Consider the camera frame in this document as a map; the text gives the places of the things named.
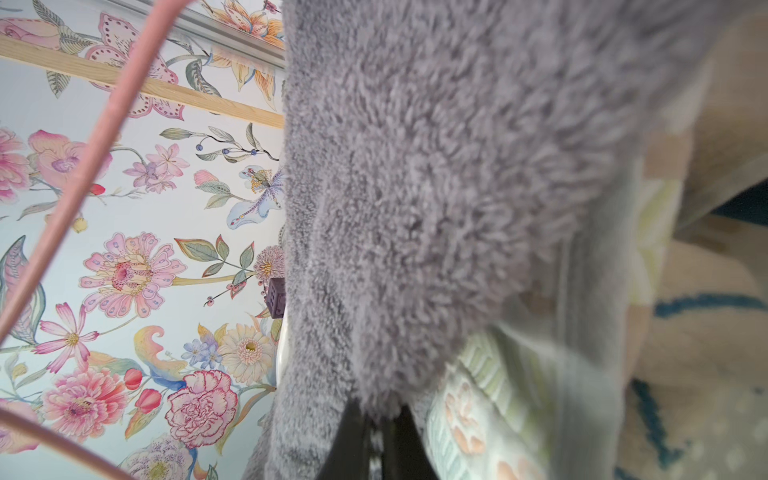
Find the pastel striped bunny towel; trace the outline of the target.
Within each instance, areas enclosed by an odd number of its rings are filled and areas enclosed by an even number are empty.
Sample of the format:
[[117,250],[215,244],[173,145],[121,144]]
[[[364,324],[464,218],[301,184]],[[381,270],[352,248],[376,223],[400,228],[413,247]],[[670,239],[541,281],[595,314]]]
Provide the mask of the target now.
[[657,298],[709,67],[661,112],[646,154],[471,337],[424,419],[442,479],[608,479],[623,393]]

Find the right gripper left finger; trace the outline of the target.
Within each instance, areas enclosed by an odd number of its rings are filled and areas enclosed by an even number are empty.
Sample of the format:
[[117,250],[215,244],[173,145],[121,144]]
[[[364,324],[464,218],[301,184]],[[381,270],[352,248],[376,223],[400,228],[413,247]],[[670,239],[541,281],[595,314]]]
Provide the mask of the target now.
[[372,421],[355,399],[350,399],[317,480],[368,480],[371,464]]

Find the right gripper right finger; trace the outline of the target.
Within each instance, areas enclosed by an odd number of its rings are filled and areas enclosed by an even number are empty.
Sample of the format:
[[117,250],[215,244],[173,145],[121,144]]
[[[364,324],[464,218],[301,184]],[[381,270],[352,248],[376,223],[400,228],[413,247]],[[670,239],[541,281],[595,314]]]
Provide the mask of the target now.
[[381,434],[383,480],[438,480],[407,405],[381,424]]

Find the pink wire hanger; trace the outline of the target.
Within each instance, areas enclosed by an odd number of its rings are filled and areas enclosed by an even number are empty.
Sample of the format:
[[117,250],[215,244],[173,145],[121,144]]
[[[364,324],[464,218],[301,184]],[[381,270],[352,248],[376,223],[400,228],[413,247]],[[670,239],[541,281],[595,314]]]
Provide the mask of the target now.
[[[127,65],[115,74],[114,91],[99,117],[99,128],[88,140],[84,157],[76,168],[72,183],[66,187],[51,220],[38,241],[28,267],[18,283],[16,295],[1,312],[1,338],[5,339],[30,302],[39,282],[58,252],[71,223],[84,199],[90,192],[96,175],[114,144],[129,110],[149,78],[149,70],[162,42],[182,10],[186,1],[158,1],[147,17],[145,28],[136,43],[135,53]],[[130,475],[107,460],[92,453],[34,421],[6,409],[1,410],[1,424],[17,430],[41,444],[69,457],[106,479],[128,479]]]

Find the grey terry towel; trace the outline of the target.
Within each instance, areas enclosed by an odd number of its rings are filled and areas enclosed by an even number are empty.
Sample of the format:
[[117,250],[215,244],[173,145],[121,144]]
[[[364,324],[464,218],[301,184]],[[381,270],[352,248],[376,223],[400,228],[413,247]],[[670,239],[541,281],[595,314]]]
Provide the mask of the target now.
[[417,422],[746,1],[287,1],[289,358],[244,475]]

